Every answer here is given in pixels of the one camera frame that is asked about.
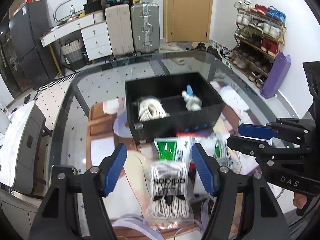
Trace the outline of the person's right hand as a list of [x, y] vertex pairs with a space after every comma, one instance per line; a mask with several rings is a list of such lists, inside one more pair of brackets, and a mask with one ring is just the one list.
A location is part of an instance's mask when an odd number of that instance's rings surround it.
[[298, 209], [302, 209], [304, 205], [307, 203], [307, 201], [308, 201], [307, 196], [295, 193], [293, 198], [293, 205]]

